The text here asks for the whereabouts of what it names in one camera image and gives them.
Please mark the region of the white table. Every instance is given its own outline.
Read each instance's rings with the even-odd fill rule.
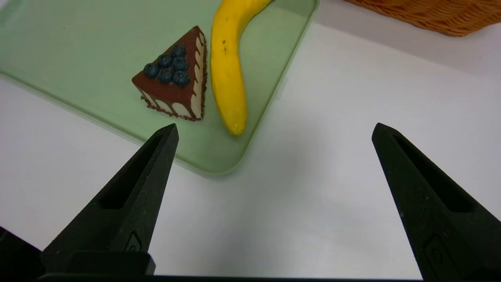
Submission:
[[[322,1],[240,168],[172,167],[156,274],[419,278],[372,130],[501,218],[500,51],[500,25],[450,38]],[[138,148],[0,80],[0,225],[43,249]]]

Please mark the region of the chocolate cake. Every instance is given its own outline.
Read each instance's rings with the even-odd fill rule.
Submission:
[[[149,108],[187,120],[202,120],[207,47],[198,26],[132,78]]]

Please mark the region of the yellow banana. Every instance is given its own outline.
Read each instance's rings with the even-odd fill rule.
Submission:
[[[272,0],[222,0],[210,42],[212,91],[219,114],[232,135],[241,135],[247,122],[238,43],[243,30]]]

